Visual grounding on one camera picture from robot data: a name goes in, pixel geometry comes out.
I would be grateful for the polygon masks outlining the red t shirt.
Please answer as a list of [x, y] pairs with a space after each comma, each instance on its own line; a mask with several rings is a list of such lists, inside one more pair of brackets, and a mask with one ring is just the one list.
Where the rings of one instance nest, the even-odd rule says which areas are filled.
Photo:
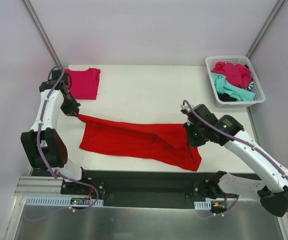
[[202, 157], [188, 145], [181, 123], [138, 124], [79, 115], [85, 124], [80, 148], [103, 155], [153, 159], [197, 171]]

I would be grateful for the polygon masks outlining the white plastic basket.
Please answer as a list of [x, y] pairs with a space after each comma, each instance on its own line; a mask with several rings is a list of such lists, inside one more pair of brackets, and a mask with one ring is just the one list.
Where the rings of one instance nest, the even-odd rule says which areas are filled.
[[[217, 91], [215, 89], [212, 77], [211, 77], [211, 70], [215, 67], [215, 64], [217, 62], [224, 62], [224, 63], [232, 63], [234, 65], [236, 64], [242, 64], [245, 67], [247, 67], [251, 71], [252, 79], [254, 81], [254, 87], [252, 89], [252, 93], [255, 93], [255, 97], [253, 101], [235, 101], [235, 102], [223, 102], [220, 101], [217, 96]], [[210, 84], [212, 86], [212, 90], [214, 93], [215, 98], [215, 104], [218, 108], [246, 108], [251, 105], [262, 103], [265, 101], [265, 95], [262, 90], [262, 87], [259, 83], [259, 80], [257, 78], [257, 75], [251, 65], [250, 60], [246, 56], [242, 55], [221, 55], [221, 56], [209, 56], [205, 60]]]

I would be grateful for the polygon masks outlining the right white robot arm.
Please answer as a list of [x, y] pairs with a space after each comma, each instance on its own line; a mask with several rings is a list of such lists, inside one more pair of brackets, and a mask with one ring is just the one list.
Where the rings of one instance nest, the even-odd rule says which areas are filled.
[[181, 112], [187, 116], [183, 126], [191, 148], [207, 142], [218, 144], [238, 156], [259, 177], [253, 180], [218, 171], [198, 187], [200, 195], [216, 199], [234, 194], [260, 202], [274, 216], [288, 213], [288, 168], [256, 144], [241, 123], [230, 115], [217, 118], [204, 104], [192, 107], [187, 100]]

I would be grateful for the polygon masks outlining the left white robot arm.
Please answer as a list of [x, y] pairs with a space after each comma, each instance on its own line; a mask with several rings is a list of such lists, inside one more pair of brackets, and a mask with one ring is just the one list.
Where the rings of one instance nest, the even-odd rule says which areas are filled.
[[89, 182], [82, 178], [82, 167], [69, 160], [67, 147], [57, 132], [60, 112], [68, 117], [79, 115], [81, 105], [70, 93], [71, 86], [72, 77], [63, 66], [50, 70], [39, 86], [41, 102], [36, 119], [31, 129], [21, 134], [21, 143], [32, 168], [73, 181], [72, 189], [83, 195], [89, 190]]

